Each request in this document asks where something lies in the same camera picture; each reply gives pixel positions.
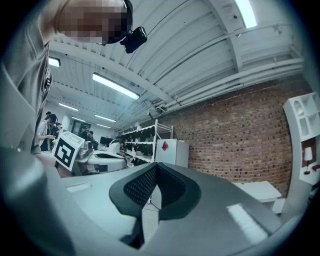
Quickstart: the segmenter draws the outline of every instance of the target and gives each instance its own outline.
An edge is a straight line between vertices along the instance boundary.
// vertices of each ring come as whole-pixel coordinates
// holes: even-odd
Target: metal shelving rack
[[[156,119],[154,125],[147,126],[144,128],[138,128],[137,130],[129,131],[129,132],[123,133],[122,135],[136,133],[136,132],[143,131],[145,129],[149,129],[152,127],[154,127],[154,131],[155,131],[152,141],[142,142],[142,141],[138,141],[139,139],[136,138],[134,142],[133,141],[132,142],[129,142],[129,141],[125,142],[125,144],[152,144],[152,152],[153,152],[152,157],[145,157],[143,155],[137,155],[137,153],[134,150],[131,152],[130,151],[125,152],[127,155],[131,156],[133,159],[138,158],[138,159],[141,159],[141,160],[146,161],[148,163],[153,163],[155,161],[157,139],[159,138],[161,140],[162,138],[161,138],[160,134],[163,134],[163,133],[170,133],[170,139],[172,139],[173,132],[174,132],[174,127],[172,125],[169,127],[169,126],[160,124],[158,122],[158,119]]]

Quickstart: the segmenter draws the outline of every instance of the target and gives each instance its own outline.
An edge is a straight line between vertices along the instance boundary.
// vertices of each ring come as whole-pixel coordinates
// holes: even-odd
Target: white ceiling
[[[148,41],[127,54],[119,43],[103,47],[64,36],[56,38],[50,43],[49,56],[60,59],[61,66],[50,66],[53,85],[48,101],[79,109],[71,113],[73,117],[122,130],[145,120],[149,109],[156,115],[155,107],[161,103],[165,106],[175,98],[179,101],[186,94],[242,71],[297,58],[301,51],[297,49],[298,35],[276,0],[250,0],[257,26],[249,29],[234,0],[131,2],[133,29],[144,27]],[[141,97],[135,101],[93,81],[94,72]],[[292,70],[277,77],[289,74]],[[268,75],[256,78],[261,81]],[[142,102],[146,108],[133,115]],[[117,122],[103,121],[95,114]]]

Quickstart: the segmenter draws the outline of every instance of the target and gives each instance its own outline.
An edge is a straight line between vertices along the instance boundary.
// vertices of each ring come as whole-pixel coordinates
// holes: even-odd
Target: ceiling light
[[[235,0],[238,6],[245,27],[252,28],[257,25],[256,17],[249,0]]]
[[[59,68],[61,66],[60,59],[49,57],[49,65]]]
[[[112,89],[114,89],[114,90],[116,90],[116,91],[118,91],[120,93],[123,93],[123,94],[125,94],[125,95],[127,95],[127,96],[129,96],[129,97],[131,97],[131,98],[133,98],[135,100],[139,99],[139,97],[140,97],[135,92],[130,91],[130,90],[124,88],[122,85],[119,85],[119,84],[117,84],[117,83],[115,83],[115,82],[113,82],[113,81],[111,81],[111,80],[109,80],[109,79],[97,74],[97,73],[93,73],[92,79],[94,81],[97,81],[97,82],[99,82],[99,83],[101,83],[101,84],[103,84],[105,86],[108,86],[108,87],[110,87],[110,88],[112,88]]]
[[[76,108],[74,108],[74,107],[70,107],[70,106],[67,106],[67,105],[63,105],[63,104],[61,104],[61,103],[59,103],[59,105],[62,106],[62,107],[65,107],[65,108],[74,110],[74,111],[78,111],[78,109],[76,109]]]
[[[109,129],[111,129],[111,127],[108,127],[108,126],[104,126],[104,125],[101,125],[101,124],[96,124],[97,126],[102,126],[102,127],[105,127],[105,128],[109,128]]]
[[[80,121],[80,122],[86,122],[85,120],[82,120],[82,119],[79,119],[79,118],[75,118],[75,117],[72,117],[73,119],[75,119],[75,120],[78,120],[78,121]]]
[[[97,114],[95,114],[95,116],[96,116],[97,118],[102,118],[102,119],[104,119],[104,120],[108,120],[108,121],[110,121],[110,122],[114,122],[114,123],[116,123],[116,121],[115,121],[115,120],[112,120],[112,119],[109,119],[109,118],[105,118],[105,117],[102,117],[102,116],[97,115]]]

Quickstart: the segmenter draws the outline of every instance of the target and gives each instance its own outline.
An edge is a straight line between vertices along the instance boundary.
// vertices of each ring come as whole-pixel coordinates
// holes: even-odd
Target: person
[[[58,35],[81,43],[119,42],[128,35],[133,23],[132,5],[125,2],[43,1],[19,26],[0,61],[1,91],[15,87],[21,100],[32,111],[29,111],[32,113],[28,116],[29,122],[23,123],[20,129],[24,132],[17,135],[19,144],[15,144],[14,148],[34,154],[45,165],[56,165],[56,161],[40,154],[39,142],[43,144],[44,139],[38,140],[36,134],[52,81],[48,68],[49,42]],[[58,171],[61,177],[70,175],[67,170]]]
[[[47,118],[49,115],[51,115],[52,113],[50,112],[50,111],[48,111],[47,113],[45,113],[46,114],[46,117],[45,118]]]
[[[104,144],[104,146],[102,147],[102,149],[101,149],[102,151],[107,151],[108,150],[108,146],[107,146],[107,144]]]
[[[125,142],[123,140],[117,141],[117,139],[114,139],[107,149],[108,153],[117,154],[119,156],[124,157],[125,153],[120,152],[120,150],[125,146]]]
[[[62,131],[61,123],[57,122],[53,128],[53,136],[58,138],[59,133]]]
[[[50,140],[55,139],[55,137],[50,134],[50,126],[53,126],[56,123],[56,121],[56,115],[50,114],[46,120],[39,124],[39,127],[37,129],[37,136],[41,151],[50,150]]]
[[[84,126],[81,127],[81,136],[80,137],[82,139],[84,139],[84,141],[87,141],[87,139],[88,139],[87,129]]]
[[[116,142],[119,142],[120,140],[121,140],[121,137],[120,137],[120,136],[115,137],[115,139],[113,139],[113,140],[110,142],[109,146],[110,146],[112,143],[114,143],[115,141],[116,141]]]
[[[94,141],[95,141],[95,139],[94,139],[94,132],[93,132],[92,130],[89,131],[89,133],[88,133],[87,141],[88,141],[88,142],[94,142]]]

